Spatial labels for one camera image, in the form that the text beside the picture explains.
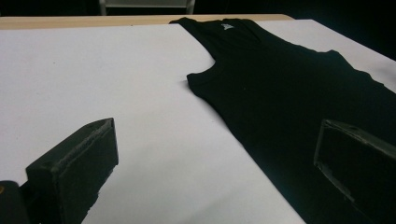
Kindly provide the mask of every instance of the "white table surface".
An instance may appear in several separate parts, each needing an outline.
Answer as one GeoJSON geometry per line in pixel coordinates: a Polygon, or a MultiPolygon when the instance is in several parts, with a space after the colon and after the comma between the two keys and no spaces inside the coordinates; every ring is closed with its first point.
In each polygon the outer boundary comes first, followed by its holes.
{"type": "MultiPolygon", "coordinates": [[[[311,20],[258,21],[335,49],[396,91],[396,62],[311,20]]],[[[214,63],[177,24],[0,31],[0,179],[83,125],[114,118],[120,164],[83,223],[304,223],[189,90],[214,63]]]]}

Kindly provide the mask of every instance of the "black tank top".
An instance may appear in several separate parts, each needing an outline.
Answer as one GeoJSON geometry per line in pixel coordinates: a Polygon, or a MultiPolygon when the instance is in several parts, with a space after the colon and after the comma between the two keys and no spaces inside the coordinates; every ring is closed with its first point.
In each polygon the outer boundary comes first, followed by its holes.
{"type": "Polygon", "coordinates": [[[293,45],[250,20],[172,21],[216,63],[187,76],[307,223],[371,223],[314,166],[320,124],[334,119],[396,144],[396,96],[338,52],[293,45]]]}

